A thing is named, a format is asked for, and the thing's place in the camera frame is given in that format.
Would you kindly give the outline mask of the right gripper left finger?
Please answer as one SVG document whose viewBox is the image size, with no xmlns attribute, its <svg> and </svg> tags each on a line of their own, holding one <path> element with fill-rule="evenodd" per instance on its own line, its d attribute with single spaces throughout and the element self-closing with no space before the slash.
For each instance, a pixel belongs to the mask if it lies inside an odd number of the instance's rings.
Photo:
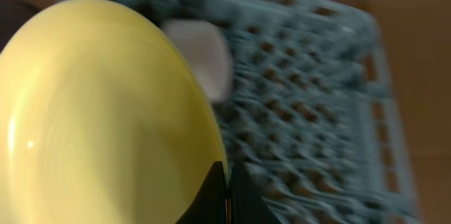
<svg viewBox="0 0 451 224">
<path fill-rule="evenodd" d="M 226 221 L 226 179 L 223 164 L 216 161 L 176 224 L 226 224 Z"/>
</svg>

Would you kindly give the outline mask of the yellow plate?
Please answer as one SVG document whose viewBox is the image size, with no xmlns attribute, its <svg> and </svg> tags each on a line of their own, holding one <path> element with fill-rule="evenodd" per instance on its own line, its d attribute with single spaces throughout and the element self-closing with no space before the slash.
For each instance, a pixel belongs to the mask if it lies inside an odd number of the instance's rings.
<svg viewBox="0 0 451 224">
<path fill-rule="evenodd" d="M 2 51 L 2 223 L 176 223 L 216 161 L 227 186 L 208 99 L 136 11 L 64 1 Z"/>
</svg>

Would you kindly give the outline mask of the white cup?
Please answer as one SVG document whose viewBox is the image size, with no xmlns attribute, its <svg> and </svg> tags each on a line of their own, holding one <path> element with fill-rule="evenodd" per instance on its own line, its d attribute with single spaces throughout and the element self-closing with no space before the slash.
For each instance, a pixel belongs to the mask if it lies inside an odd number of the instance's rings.
<svg viewBox="0 0 451 224">
<path fill-rule="evenodd" d="M 226 38 L 205 20 L 167 20 L 162 31 L 190 65 L 211 103 L 225 101 L 233 86 L 233 58 Z"/>
</svg>

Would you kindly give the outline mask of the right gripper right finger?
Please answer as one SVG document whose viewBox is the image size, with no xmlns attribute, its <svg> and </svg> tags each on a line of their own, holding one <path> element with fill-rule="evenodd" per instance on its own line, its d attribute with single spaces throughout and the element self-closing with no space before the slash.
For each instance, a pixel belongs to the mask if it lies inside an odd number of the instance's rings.
<svg viewBox="0 0 451 224">
<path fill-rule="evenodd" d="M 280 224 L 265 205 L 243 163 L 235 163 L 230 180 L 233 224 Z"/>
</svg>

